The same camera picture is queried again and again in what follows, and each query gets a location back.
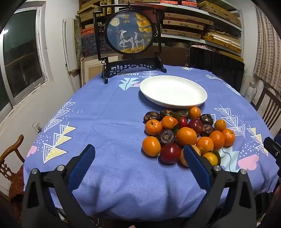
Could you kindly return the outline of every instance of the white wall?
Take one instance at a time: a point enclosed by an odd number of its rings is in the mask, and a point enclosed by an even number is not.
[[[25,97],[0,124],[0,154],[17,141],[20,134],[24,141],[19,151],[25,158],[34,140],[36,132],[33,123],[40,122],[41,127],[52,118],[53,114],[73,94],[68,73],[65,68],[64,46],[62,38],[62,21],[64,18],[75,18],[79,9],[78,0],[45,0],[45,31],[47,53],[51,80],[39,86]],[[10,155],[6,163],[13,172],[20,168],[21,161],[16,155]],[[10,182],[0,174],[0,191],[8,194]]]
[[[258,47],[258,24],[255,4],[251,0],[227,0],[242,11],[244,23],[244,64],[245,71],[240,93],[245,94],[250,81],[253,79],[257,47]]]

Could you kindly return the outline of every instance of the green leaf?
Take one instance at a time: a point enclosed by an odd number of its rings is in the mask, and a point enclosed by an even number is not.
[[[171,112],[172,117],[176,118],[178,122],[180,122],[181,115],[177,112]]]
[[[173,127],[172,132],[174,133],[174,135],[176,135],[179,129],[180,129],[180,124],[177,124],[176,126]]]
[[[217,156],[218,165],[221,165],[221,156],[219,155],[219,152],[217,152],[217,151],[212,151],[212,153]]]

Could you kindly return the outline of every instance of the electrical outlet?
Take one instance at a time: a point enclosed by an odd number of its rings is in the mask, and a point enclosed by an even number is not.
[[[35,129],[36,133],[39,134],[42,131],[42,127],[40,127],[40,123],[36,122],[32,125],[32,127]]]

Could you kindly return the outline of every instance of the window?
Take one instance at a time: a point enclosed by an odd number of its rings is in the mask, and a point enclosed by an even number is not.
[[[40,47],[42,22],[41,6],[19,9],[0,35],[0,121],[47,80]]]

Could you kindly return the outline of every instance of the oval plate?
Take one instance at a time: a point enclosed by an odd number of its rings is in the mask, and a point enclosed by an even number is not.
[[[186,78],[157,75],[140,83],[140,90],[147,99],[166,108],[189,109],[207,100],[207,92],[197,83]]]

